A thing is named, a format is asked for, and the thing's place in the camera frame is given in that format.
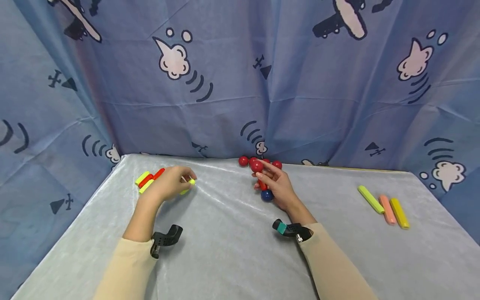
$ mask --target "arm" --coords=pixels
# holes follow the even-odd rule
[[[120,239],[94,300],[143,299],[156,259],[150,255],[153,226],[160,206],[179,192],[191,188],[181,177],[197,177],[190,168],[169,167],[140,196],[133,216]]]
[[[266,169],[253,175],[270,187],[275,204],[288,214],[292,223],[300,223],[313,233],[311,238],[299,245],[307,259],[320,299],[377,300],[355,265],[297,197],[288,175],[275,166],[262,163]]]

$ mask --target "wrist strap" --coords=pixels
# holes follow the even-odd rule
[[[182,227],[173,224],[167,234],[155,232],[152,236],[153,246],[150,248],[150,255],[158,259],[160,247],[175,245],[179,241],[182,231]]]
[[[287,225],[283,223],[282,220],[277,219],[273,222],[272,227],[284,237],[297,238],[298,242],[306,241],[312,237],[310,229],[303,227],[300,223]]]

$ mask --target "forearm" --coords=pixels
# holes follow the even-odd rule
[[[156,259],[150,255],[159,205],[140,197],[95,293],[95,300],[143,299]]]
[[[123,238],[137,242],[146,242],[151,240],[153,235],[153,226],[160,205],[153,204],[147,198],[140,197],[133,212],[133,216],[128,223],[127,229],[123,233]]]
[[[307,224],[317,223],[317,220],[310,213],[308,208],[300,199],[296,198],[290,202],[291,204],[286,208],[286,212],[290,217],[292,223],[300,223],[302,226]]]
[[[313,235],[299,243],[322,300],[377,300],[355,265],[319,224],[306,225]]]

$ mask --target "blue curtain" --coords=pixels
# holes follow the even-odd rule
[[[0,6],[1,299],[119,152],[410,171],[480,243],[478,1]]]

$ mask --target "neon yellow stick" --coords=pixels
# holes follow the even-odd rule
[[[152,183],[153,183],[153,179],[150,179],[149,181],[147,181],[147,183],[146,183],[141,189],[139,189],[138,192],[139,192],[140,194],[143,194],[144,191],[145,191],[145,190],[150,186],[150,184],[152,184]]]
[[[359,185],[358,190],[377,213],[383,214],[385,212],[383,206],[378,203],[377,199],[375,199],[375,197],[370,194],[366,187],[364,187],[363,185]]]
[[[145,171],[142,175],[140,175],[139,178],[137,178],[137,180],[135,180],[135,184],[138,186],[140,184],[140,182],[142,182],[145,179],[145,177],[148,176],[148,174],[150,174],[150,172]]]
[[[400,205],[400,201],[397,198],[392,198],[390,199],[390,204],[393,209],[393,213],[395,214],[396,220],[398,221],[398,224],[402,229],[409,229],[410,228],[410,223],[407,220],[407,217],[405,216],[405,213],[403,212],[403,208]]]
[[[188,182],[189,182],[191,185],[195,185],[195,179],[193,179],[193,178],[190,179]],[[189,191],[189,190],[181,191],[181,192],[180,192],[180,195],[185,195],[188,191]]]

